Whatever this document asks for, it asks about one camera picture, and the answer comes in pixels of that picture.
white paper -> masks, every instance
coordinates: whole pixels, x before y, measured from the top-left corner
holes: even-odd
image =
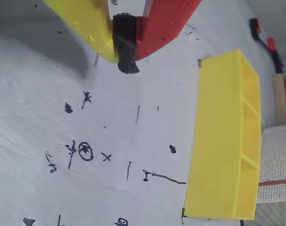
[[[111,15],[140,15],[145,3],[118,2],[109,5]],[[181,226],[187,185],[152,175],[144,181],[143,170],[188,181],[198,59],[239,48],[261,86],[272,87],[272,62],[251,38],[251,17],[243,1],[203,0],[176,40],[139,61],[139,74],[126,75],[97,59],[42,1],[0,0],[0,226],[24,226],[23,220],[33,226],[123,226],[123,219],[129,226]],[[91,103],[81,109],[83,91]],[[261,95],[262,107],[273,109],[272,89]],[[66,103],[72,113],[65,112]],[[274,119],[268,111],[267,125]],[[80,157],[82,142],[92,148],[91,161]]]
[[[265,129],[262,135],[258,202],[286,201],[286,125]]]

yellow 3d-printed block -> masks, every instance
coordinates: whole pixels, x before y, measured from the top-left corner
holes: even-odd
[[[117,63],[107,0],[44,0],[106,60]]]
[[[200,68],[185,215],[253,219],[260,150],[256,71],[240,50],[205,59]]]

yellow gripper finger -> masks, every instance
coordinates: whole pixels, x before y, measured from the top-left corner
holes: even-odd
[[[117,63],[107,0],[44,0],[106,60]]]

ink mark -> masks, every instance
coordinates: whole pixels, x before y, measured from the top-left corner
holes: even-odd
[[[186,24],[186,26],[188,26],[189,28],[193,29],[194,31],[196,31],[195,27],[193,27],[192,25]]]
[[[67,147],[67,149],[70,151],[70,156],[71,156],[71,158],[70,158],[70,160],[69,160],[69,164],[68,164],[68,169],[70,169],[70,167],[71,167],[71,164],[72,164],[72,158],[73,158],[73,155],[74,155],[74,153],[77,151],[76,149],[75,149],[75,141],[73,140],[73,146],[72,147],[70,147],[70,145],[66,145],[66,147]]]
[[[129,177],[129,168],[130,168],[130,165],[132,164],[131,161],[129,161],[129,165],[128,165],[128,169],[127,169],[127,181],[128,181],[128,177]]]
[[[198,67],[201,67],[202,60],[198,59],[197,61],[198,61]]]
[[[65,103],[65,111],[69,114],[73,112],[72,107],[67,102]]]
[[[117,5],[118,5],[118,0],[111,0],[111,3],[112,3],[113,5],[115,5],[115,6],[117,6]]]
[[[98,60],[99,60],[99,53],[97,53],[97,55],[96,55],[94,67],[97,67]]]
[[[57,226],[64,226],[64,225],[60,225],[60,221],[61,221],[61,214],[59,214],[59,218],[58,218],[58,224],[57,224]]]
[[[183,220],[183,218],[186,218],[187,216],[185,216],[185,208],[182,208],[182,210],[181,210],[181,222],[182,222],[182,224],[184,225],[184,220]]]
[[[48,157],[52,157],[49,154],[45,154],[45,157],[47,158],[48,162],[49,162],[49,166],[53,167],[53,169],[50,170],[50,173],[53,173],[55,171],[57,171],[57,168],[55,167],[55,164],[53,164]]]
[[[141,105],[138,106],[138,111],[137,111],[137,119],[135,120],[135,124],[138,124],[139,121],[139,110],[141,108]]]
[[[148,171],[146,171],[146,170],[144,170],[143,169],[143,172],[145,173],[145,178],[144,178],[144,181],[148,181],[149,179],[148,179],[148,174],[151,174],[152,176],[156,176],[156,177],[160,177],[160,178],[165,178],[165,179],[167,179],[167,180],[169,180],[169,181],[172,181],[172,182],[175,182],[175,183],[177,183],[177,184],[179,184],[179,185],[185,185],[186,184],[186,182],[178,182],[177,180],[174,180],[174,179],[171,179],[171,178],[169,178],[169,177],[167,177],[167,176],[164,176],[164,175],[160,175],[160,174],[157,174],[157,173],[154,173],[154,172],[148,172]]]
[[[84,100],[83,100],[82,109],[84,108],[84,105],[85,105],[86,101],[91,102],[91,100],[90,100],[91,99],[90,93],[89,92],[85,92],[85,91],[83,91],[83,93],[84,93],[85,97],[84,97]]]
[[[118,226],[128,226],[128,221],[124,218],[119,218],[118,219],[118,222],[115,223],[115,225],[118,225]]]
[[[282,185],[282,184],[286,184],[286,179],[283,179],[283,180],[269,180],[269,181],[260,182],[259,186]]]
[[[175,154],[176,153],[176,149],[173,145],[169,145],[170,151],[171,153]]]
[[[87,153],[90,153],[90,157],[86,158],[84,157],[81,152],[84,152],[85,155],[87,156]],[[89,143],[87,142],[82,142],[79,144],[79,155],[84,161],[91,161],[94,158],[94,155],[92,153],[92,148],[90,147]]]
[[[25,224],[26,226],[32,226],[36,220],[24,218],[22,221],[24,222],[24,224]]]
[[[110,160],[111,154],[109,156],[105,155],[103,152],[101,152],[101,154],[104,155],[104,157],[105,157],[105,159],[103,161],[106,161],[106,160],[111,161]]]

x mark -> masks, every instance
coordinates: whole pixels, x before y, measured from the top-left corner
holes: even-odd
[[[104,155],[104,157],[105,157],[105,159],[103,161],[106,161],[106,160],[111,161],[110,160],[111,154],[109,156],[105,155],[103,152],[101,152],[101,154]]]

